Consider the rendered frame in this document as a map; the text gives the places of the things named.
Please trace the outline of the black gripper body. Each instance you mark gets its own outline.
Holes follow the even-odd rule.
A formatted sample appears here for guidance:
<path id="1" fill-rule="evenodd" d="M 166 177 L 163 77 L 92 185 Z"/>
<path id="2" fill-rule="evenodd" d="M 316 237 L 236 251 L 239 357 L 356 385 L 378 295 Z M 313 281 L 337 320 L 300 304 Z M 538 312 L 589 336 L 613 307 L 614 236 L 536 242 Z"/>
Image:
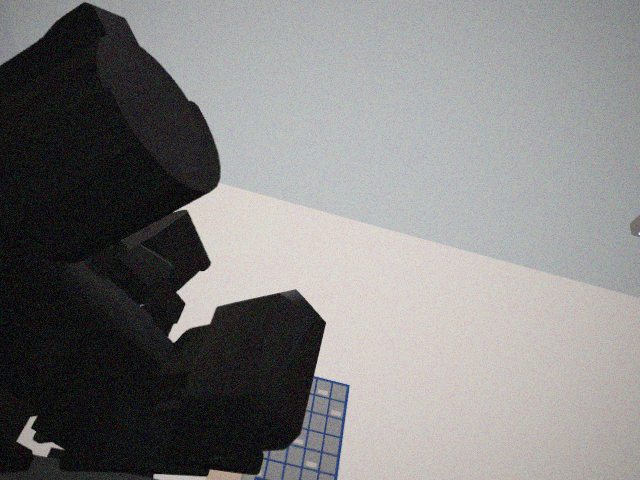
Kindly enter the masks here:
<path id="1" fill-rule="evenodd" d="M 28 471 L 17 442 L 99 448 L 133 418 L 169 415 L 229 453 L 281 451 L 301 435 L 326 326 L 296 290 L 217 306 L 209 324 L 173 325 L 106 277 L 106 248 L 61 263 L 0 333 L 0 474 Z"/>

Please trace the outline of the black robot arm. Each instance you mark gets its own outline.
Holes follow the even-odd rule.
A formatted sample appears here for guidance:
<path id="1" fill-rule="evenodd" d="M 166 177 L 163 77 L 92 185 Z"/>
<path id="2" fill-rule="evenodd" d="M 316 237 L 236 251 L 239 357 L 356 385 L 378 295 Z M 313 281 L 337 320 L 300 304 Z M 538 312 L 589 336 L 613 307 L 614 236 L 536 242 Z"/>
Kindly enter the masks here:
<path id="1" fill-rule="evenodd" d="M 107 249 L 106 277 L 177 324 L 210 258 L 187 210 L 221 179 L 198 107 L 127 19 L 82 3 L 0 66 L 0 333 L 61 263 Z"/>

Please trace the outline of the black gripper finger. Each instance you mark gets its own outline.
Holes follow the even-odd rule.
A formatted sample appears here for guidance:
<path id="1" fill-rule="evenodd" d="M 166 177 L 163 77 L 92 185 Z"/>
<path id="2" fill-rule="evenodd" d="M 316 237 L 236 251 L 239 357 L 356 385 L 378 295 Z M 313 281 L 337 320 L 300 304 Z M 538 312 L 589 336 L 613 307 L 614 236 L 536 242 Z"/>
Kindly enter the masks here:
<path id="1" fill-rule="evenodd" d="M 160 460 L 162 463 L 247 475 L 260 473 L 263 452 L 229 453 L 204 446 L 174 424 Z"/>
<path id="2" fill-rule="evenodd" d="M 69 472 L 207 476 L 210 469 L 160 461 L 175 424 L 170 414 L 133 418 L 127 430 L 107 431 L 99 448 L 64 450 L 59 466 Z"/>

